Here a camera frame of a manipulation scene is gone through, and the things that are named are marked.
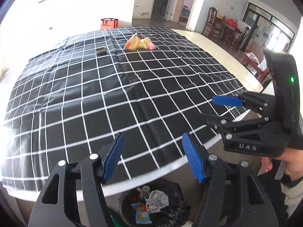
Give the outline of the person's right hand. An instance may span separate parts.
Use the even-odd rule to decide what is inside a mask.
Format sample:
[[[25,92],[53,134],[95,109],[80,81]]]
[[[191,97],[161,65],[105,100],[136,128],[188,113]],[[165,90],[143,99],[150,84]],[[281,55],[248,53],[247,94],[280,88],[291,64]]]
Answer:
[[[288,175],[291,181],[302,178],[303,171],[303,158],[302,150],[286,148],[284,153],[276,158],[272,157],[262,157],[261,158],[261,167],[266,173],[273,168],[272,160],[280,160],[286,162],[285,174]]]

